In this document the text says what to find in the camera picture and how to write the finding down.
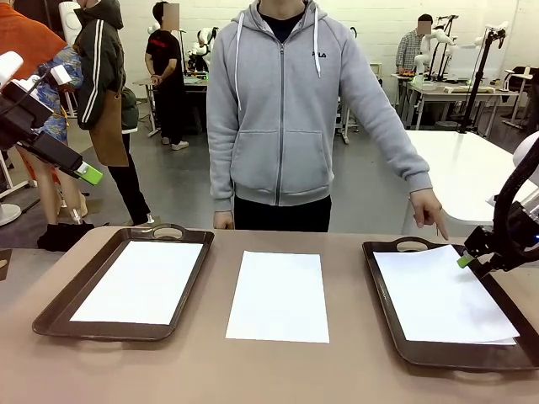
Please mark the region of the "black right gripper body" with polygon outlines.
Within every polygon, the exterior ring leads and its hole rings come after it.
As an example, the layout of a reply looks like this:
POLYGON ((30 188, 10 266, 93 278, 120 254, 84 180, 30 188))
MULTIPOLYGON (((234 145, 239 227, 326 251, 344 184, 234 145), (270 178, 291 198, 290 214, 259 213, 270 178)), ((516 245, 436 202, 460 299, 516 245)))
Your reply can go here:
POLYGON ((538 261, 538 218, 520 203, 496 204, 493 269, 515 269, 538 261))

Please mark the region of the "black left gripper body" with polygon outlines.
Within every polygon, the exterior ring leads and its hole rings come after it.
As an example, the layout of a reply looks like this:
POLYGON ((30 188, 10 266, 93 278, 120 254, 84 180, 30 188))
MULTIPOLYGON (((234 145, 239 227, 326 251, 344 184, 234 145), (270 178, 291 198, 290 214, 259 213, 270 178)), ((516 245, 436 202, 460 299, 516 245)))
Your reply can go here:
POLYGON ((16 143, 32 146, 40 136, 40 129, 52 115, 52 110, 14 80, 1 92, 1 148, 16 143))

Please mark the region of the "person's left hand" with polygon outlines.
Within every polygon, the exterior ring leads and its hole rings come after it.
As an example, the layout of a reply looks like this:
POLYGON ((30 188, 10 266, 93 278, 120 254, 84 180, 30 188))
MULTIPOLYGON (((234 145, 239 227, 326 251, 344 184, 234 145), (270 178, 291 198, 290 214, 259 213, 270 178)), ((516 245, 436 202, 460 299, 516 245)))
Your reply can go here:
POLYGON ((409 195, 409 201, 414 210, 417 227, 435 226, 441 236, 448 241, 449 234, 443 219, 443 208, 433 189, 414 191, 409 195))

